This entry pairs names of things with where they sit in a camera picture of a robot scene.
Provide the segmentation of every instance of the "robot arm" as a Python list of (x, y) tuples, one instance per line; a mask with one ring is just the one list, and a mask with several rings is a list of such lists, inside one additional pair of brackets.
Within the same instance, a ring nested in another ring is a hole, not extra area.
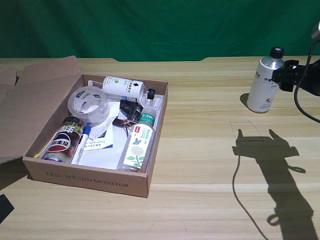
[[(310, 61), (314, 45), (320, 40), (320, 21), (313, 28), (311, 37), (315, 42), (311, 47), (308, 61)], [(320, 59), (312, 64), (309, 64), (308, 61), (306, 65), (299, 65), (297, 60), (285, 61), (281, 68), (273, 72), (272, 80), (278, 83), (279, 88), (283, 91), (292, 92), (294, 85), (299, 85), (307, 92), (320, 96)]]

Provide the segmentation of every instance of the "wood grain surface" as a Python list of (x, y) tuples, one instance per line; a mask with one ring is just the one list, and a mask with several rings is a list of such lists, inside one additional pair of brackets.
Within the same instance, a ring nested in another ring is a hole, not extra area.
[[(169, 82), (149, 197), (32, 181), (19, 160), (4, 163), (0, 194), (15, 209), (0, 225), (0, 239), (318, 239), (320, 125), (298, 111), (292, 92), (279, 91), (267, 113), (246, 108), (259, 59), (78, 59), (83, 73)], [(44, 60), (0, 58), (0, 70), (20, 72)], [(299, 90), (299, 101), (320, 117), (320, 98)], [(238, 162), (234, 188), (251, 218), (233, 193)]]

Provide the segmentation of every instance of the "box flap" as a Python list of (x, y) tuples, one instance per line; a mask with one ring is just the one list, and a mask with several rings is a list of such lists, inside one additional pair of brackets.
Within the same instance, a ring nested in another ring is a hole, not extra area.
[(14, 88), (16, 83), (17, 70), (8, 68), (0, 71), (0, 101), (7, 95), (11, 89)]
[(80, 74), (75, 56), (57, 58), (25, 67), (19, 84), (30, 84)]
[(51, 115), (69, 97), (75, 84), (79, 85), (80, 76), (74, 56), (23, 70), (16, 86), (0, 101), (2, 162), (26, 154)]

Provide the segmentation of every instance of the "cardboard box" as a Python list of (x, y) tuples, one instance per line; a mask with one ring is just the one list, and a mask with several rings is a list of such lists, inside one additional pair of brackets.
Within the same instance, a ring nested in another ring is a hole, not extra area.
[(143, 81), (164, 95), (163, 109), (146, 173), (54, 162), (33, 158), (69, 116), (67, 102), (88, 80), (103, 82), (105, 75), (81, 73), (74, 56), (27, 66), (17, 84), (16, 71), (0, 73), (0, 161), (22, 158), (36, 181), (147, 197), (168, 100), (168, 82)]

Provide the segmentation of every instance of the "green screen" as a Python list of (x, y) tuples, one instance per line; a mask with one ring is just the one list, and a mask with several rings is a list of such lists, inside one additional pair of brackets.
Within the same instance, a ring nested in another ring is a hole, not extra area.
[(0, 58), (307, 55), (319, 21), (319, 0), (2, 0)]

